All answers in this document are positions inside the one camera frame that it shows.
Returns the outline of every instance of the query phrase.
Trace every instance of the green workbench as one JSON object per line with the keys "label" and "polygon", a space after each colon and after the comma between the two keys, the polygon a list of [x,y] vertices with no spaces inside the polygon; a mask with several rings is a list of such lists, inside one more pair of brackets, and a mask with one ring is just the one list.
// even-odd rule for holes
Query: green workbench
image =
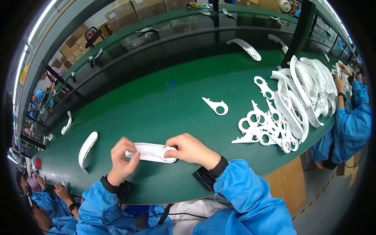
{"label": "green workbench", "polygon": [[[47,141],[47,150],[37,154],[41,159],[40,175],[45,175],[50,184],[64,180],[73,194],[81,195],[111,170],[110,151],[122,136],[133,142],[164,144],[185,132],[229,160],[247,160],[260,176],[275,171],[313,145],[334,124],[335,117],[321,118],[322,127],[310,126],[306,141],[289,154],[277,145],[231,144],[237,136],[243,136],[238,121],[253,110],[251,100],[261,110],[268,110],[253,78],[261,76],[272,90],[277,89],[277,80],[269,77],[284,54],[281,50],[259,53],[260,62],[240,52],[183,63],[134,80],[94,100],[73,113],[71,128],[64,136],[60,132],[67,121],[52,131],[54,137]],[[299,57],[303,56],[331,66],[321,55],[301,53]],[[176,79],[176,84],[167,90],[172,79]],[[216,115],[202,97],[223,100],[229,107],[228,113]],[[99,138],[86,158],[89,174],[85,174],[78,154],[93,131],[98,132]],[[172,203],[213,195],[192,176],[199,167],[179,160],[172,164],[140,161],[127,178],[135,189],[125,203]]]}

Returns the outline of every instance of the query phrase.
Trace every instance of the hand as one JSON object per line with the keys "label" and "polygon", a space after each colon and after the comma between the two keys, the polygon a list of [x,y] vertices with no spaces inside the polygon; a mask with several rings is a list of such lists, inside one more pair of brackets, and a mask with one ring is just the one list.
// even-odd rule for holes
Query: hand
{"label": "hand", "polygon": [[63,200],[66,203],[67,206],[70,206],[73,203],[67,189],[61,183],[55,184],[55,192],[56,195],[60,197],[61,200]]}
{"label": "hand", "polygon": [[350,69],[344,64],[340,64],[340,71],[344,72],[345,74],[347,74],[349,76],[352,75],[352,72],[350,71]]}
{"label": "hand", "polygon": [[335,80],[334,80],[335,86],[337,87],[338,93],[342,92],[344,93],[344,85],[342,78],[338,76],[337,74],[335,75]]}
{"label": "hand", "polygon": [[[126,161],[125,151],[134,153],[129,162]],[[112,186],[119,186],[124,178],[135,171],[140,152],[136,150],[134,143],[123,137],[111,149],[112,170],[107,175],[107,180]]]}
{"label": "hand", "polygon": [[40,176],[37,176],[36,177],[36,180],[38,181],[38,184],[41,186],[42,189],[46,188],[45,184],[44,184],[44,180],[42,177]]}
{"label": "hand", "polygon": [[177,151],[167,151],[165,158],[178,158],[188,163],[200,164],[207,170],[212,170],[221,160],[219,154],[187,133],[168,139],[166,146],[176,147]]}

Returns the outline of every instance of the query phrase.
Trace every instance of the white fabric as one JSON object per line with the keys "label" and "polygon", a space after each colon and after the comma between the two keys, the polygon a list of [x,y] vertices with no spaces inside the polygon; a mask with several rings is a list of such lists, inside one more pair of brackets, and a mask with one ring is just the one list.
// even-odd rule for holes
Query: white fabric
{"label": "white fabric", "polygon": [[[189,213],[192,215],[199,215],[210,217],[220,209],[228,208],[219,202],[208,199],[198,199],[188,202],[179,202],[172,205],[170,214],[173,213]],[[191,215],[169,215],[173,224],[173,234],[191,235],[194,227],[205,220],[204,218],[194,217]]]}

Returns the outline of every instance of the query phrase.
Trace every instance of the black wrist strap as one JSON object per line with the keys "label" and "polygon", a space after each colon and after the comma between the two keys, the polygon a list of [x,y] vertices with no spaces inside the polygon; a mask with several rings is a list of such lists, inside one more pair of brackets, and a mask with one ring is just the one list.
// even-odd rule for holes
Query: black wrist strap
{"label": "black wrist strap", "polygon": [[221,160],[214,169],[207,170],[205,167],[200,167],[192,175],[206,190],[211,192],[214,190],[215,179],[224,172],[228,164],[226,158],[221,156]]}
{"label": "black wrist strap", "polygon": [[107,191],[109,191],[110,193],[117,194],[117,196],[118,196],[118,198],[120,199],[121,202],[123,202],[125,199],[128,198],[129,194],[131,193],[131,191],[134,188],[134,184],[132,184],[131,182],[126,181],[126,180],[123,183],[121,183],[119,185],[119,187],[113,186],[108,182],[107,176],[106,177],[102,176],[100,181],[102,182],[103,187]]}

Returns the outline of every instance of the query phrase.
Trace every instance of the black device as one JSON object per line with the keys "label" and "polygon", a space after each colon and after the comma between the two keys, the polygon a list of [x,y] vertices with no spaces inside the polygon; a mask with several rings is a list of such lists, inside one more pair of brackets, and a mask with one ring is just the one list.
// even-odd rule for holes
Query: black device
{"label": "black device", "polygon": [[204,186],[206,190],[211,192],[214,191],[215,179],[223,173],[228,165],[229,163],[227,162],[226,158],[221,156],[221,160],[213,169],[207,170],[205,167],[200,167],[192,175],[198,182],[200,182],[202,186]]}

